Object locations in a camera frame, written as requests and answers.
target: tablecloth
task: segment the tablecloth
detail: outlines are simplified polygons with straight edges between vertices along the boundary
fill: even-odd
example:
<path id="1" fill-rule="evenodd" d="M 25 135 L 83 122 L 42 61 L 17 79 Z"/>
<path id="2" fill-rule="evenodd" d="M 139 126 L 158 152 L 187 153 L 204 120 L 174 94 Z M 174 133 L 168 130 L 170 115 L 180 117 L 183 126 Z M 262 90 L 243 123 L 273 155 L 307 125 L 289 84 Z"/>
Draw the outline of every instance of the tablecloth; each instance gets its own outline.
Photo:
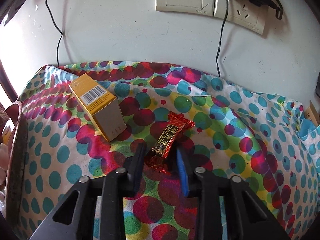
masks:
<path id="1" fill-rule="evenodd" d="M 111 143 L 68 87 L 84 73 L 119 100 L 127 129 Z M 133 155 L 138 143 L 152 147 L 169 111 L 196 123 L 180 138 L 192 162 L 218 176 L 239 175 L 249 182 L 292 239 L 301 237 L 315 218 L 320 145 L 298 138 L 303 106 L 296 100 L 254 93 L 185 66 L 128 61 L 45 66 L 19 100 L 29 138 L 15 229 L 21 239 L 36 230 L 80 176 L 108 174 Z M 319 134 L 309 138 L 319 141 Z M 145 165 L 137 196 L 124 199 L 126 237 L 193 239 L 196 211 L 196 199 L 182 196 L 179 180 Z M 99 223 L 97 212 L 95 238 Z"/>

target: wrapped candy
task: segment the wrapped candy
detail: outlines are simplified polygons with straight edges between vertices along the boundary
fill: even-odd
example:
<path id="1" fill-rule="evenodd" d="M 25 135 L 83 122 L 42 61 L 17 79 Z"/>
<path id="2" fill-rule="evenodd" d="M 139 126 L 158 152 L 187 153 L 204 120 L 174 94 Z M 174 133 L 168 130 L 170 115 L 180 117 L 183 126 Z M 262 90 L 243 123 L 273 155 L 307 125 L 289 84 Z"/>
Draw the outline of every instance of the wrapped candy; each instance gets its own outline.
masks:
<path id="1" fill-rule="evenodd" d="M 165 164 L 165 160 L 169 155 L 174 140 L 181 136 L 185 130 L 195 125 L 193 121 L 171 111 L 168 114 L 168 118 L 169 122 L 164 128 L 160 138 L 144 158 L 147 166 L 166 174 L 170 173 Z"/>

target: small cardboard box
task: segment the small cardboard box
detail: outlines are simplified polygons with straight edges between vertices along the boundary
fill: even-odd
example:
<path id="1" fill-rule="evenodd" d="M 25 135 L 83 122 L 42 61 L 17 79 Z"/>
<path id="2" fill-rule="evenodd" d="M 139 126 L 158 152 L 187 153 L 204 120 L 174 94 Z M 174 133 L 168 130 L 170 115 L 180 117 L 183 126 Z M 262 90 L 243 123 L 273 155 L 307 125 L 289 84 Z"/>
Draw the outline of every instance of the small cardboard box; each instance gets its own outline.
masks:
<path id="1" fill-rule="evenodd" d="M 108 142 L 126 129 L 118 99 L 90 76 L 84 74 L 78 77 L 69 87 Z"/>
<path id="2" fill-rule="evenodd" d="M 319 125 L 319 114 L 316 111 L 311 101 L 310 101 L 310 106 L 304 111 L 304 117 L 310 120 L 311 122 L 313 122 L 315 126 Z"/>

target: power cord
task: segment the power cord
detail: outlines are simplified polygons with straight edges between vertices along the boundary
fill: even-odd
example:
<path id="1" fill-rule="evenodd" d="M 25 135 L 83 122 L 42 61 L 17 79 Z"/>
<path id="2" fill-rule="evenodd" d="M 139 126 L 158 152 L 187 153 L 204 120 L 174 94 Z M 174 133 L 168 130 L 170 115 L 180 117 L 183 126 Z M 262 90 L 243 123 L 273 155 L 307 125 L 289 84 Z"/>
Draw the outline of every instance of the power cord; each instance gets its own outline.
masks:
<path id="1" fill-rule="evenodd" d="M 260 7 L 261 5 L 268 5 L 271 8 L 276 10 L 276 18 L 278 20 L 282 19 L 283 16 L 283 7 L 279 0 L 276 0 L 278 5 L 276 5 L 272 0 L 249 0 L 252 4 Z"/>
<path id="2" fill-rule="evenodd" d="M 220 54 L 220 49 L 221 49 L 221 39 L 222 39 L 222 32 L 223 32 L 223 28 L 224 25 L 227 21 L 227 17 L 228 17 L 228 13 L 229 13 L 229 0 L 227 0 L 227 9 L 226 9 L 226 14 L 224 16 L 223 22 L 222 22 L 222 26 L 221 26 L 221 32 L 220 32 L 220 41 L 219 41 L 219 46 L 218 46 L 218 51 L 217 51 L 217 56 L 216 56 L 216 64 L 217 64 L 217 71 L 218 71 L 218 77 L 220 77 L 221 73 L 220 73 L 220 69 L 219 69 L 219 63 L 218 63 L 218 58 L 219 58 L 219 54 Z"/>
<path id="3" fill-rule="evenodd" d="M 52 12 L 51 12 L 51 10 L 50 10 L 50 8 L 49 8 L 49 5 L 48 5 L 48 0 L 45 0 L 45 5 L 46 5 L 46 7 L 48 8 L 48 11 L 49 11 L 49 13 L 50 13 L 50 16 L 51 16 L 51 20 L 52 20 L 52 22 L 53 22 L 53 25 L 56 27 L 56 29 L 57 29 L 57 30 L 60 32 L 60 34 L 61 34 L 61 37 L 60 37 L 59 42 L 58 42 L 58 45 L 57 45 L 57 66 L 59 67 L 59 46 L 60 46 L 60 41 L 61 41 L 61 39 L 62 39 L 62 37 L 63 37 L 63 32 L 58 28 L 58 26 L 56 25 L 56 22 L 54 21 Z"/>

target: silver screw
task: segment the silver screw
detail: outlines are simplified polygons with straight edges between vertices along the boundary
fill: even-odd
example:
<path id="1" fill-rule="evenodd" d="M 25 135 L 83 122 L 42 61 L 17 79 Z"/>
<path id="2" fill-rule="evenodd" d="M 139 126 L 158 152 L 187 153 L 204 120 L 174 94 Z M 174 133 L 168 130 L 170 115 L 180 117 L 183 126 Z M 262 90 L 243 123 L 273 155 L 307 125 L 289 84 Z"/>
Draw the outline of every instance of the silver screw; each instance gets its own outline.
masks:
<path id="1" fill-rule="evenodd" d="M 120 167 L 120 168 L 116 169 L 117 174 L 122 174 L 122 173 L 125 173 L 126 171 L 127 170 L 124 167 Z"/>
<path id="2" fill-rule="evenodd" d="M 206 169 L 204 167 L 196 167 L 195 171 L 196 173 L 204 173 Z"/>
<path id="3" fill-rule="evenodd" d="M 88 176 L 82 176 L 82 177 L 80 177 L 79 182 L 85 183 L 85 182 L 88 182 L 88 180 L 89 180 Z"/>
<path id="4" fill-rule="evenodd" d="M 239 176 L 233 176 L 233 177 L 232 177 L 232 180 L 233 180 L 233 182 L 235 182 L 235 183 L 239 183 L 239 182 L 242 181 L 242 179 L 241 179 Z"/>

